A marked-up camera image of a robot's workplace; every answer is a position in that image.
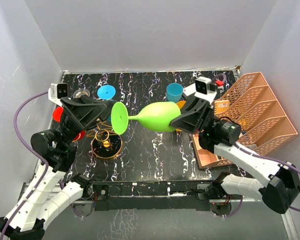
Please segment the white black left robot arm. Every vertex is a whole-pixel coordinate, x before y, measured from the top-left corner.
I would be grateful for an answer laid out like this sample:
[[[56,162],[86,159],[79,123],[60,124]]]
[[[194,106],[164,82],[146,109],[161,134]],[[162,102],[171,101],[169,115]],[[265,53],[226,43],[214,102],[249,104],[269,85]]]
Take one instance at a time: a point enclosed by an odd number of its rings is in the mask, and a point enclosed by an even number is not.
[[[48,226],[73,202],[87,200],[93,195],[91,182],[75,175],[55,196],[49,198],[73,164],[77,146],[74,140],[82,131],[92,130],[111,115],[114,100],[95,100],[86,95],[80,98],[48,96],[49,101],[63,109],[60,126],[31,136],[30,144],[19,140],[41,164],[17,204],[0,217],[0,239],[41,240]]]

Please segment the green wine glass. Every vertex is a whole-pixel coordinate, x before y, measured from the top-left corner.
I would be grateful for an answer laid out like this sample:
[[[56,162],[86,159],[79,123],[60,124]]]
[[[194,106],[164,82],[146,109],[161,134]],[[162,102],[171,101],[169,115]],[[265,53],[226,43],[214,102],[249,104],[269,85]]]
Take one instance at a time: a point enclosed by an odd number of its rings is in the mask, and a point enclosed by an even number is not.
[[[123,134],[129,121],[138,121],[143,127],[154,132],[173,132],[170,126],[173,119],[181,115],[178,105],[171,101],[154,102],[145,106],[137,115],[129,115],[122,102],[116,102],[111,110],[111,125],[118,135]]]

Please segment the yellow wine glass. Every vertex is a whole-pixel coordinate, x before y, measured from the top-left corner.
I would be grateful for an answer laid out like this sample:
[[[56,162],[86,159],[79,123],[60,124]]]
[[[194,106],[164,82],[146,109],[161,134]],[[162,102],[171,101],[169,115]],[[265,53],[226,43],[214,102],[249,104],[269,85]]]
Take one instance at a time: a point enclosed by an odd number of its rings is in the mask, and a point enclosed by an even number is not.
[[[179,109],[181,110],[183,108],[183,106],[186,104],[186,101],[185,100],[180,100],[176,104],[179,107]]]

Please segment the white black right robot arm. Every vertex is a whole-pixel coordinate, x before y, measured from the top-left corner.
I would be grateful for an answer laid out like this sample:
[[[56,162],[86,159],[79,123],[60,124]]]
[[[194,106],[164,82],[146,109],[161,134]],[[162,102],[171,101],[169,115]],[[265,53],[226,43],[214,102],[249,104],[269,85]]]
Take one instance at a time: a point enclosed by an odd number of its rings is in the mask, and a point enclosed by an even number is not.
[[[171,127],[198,135],[204,150],[231,161],[251,177],[223,172],[209,189],[216,197],[241,195],[254,198],[284,214],[300,193],[300,171],[290,162],[257,154],[238,143],[241,126],[228,117],[217,117],[209,101],[193,97],[183,106]]]

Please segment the teal wine glass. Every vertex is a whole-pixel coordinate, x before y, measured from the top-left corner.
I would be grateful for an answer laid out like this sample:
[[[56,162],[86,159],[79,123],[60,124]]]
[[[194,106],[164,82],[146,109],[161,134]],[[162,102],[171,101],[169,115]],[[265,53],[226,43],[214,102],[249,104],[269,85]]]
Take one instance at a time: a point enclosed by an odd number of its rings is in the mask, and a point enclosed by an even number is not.
[[[168,102],[177,103],[183,94],[184,88],[179,83],[170,83],[166,87],[166,99]]]

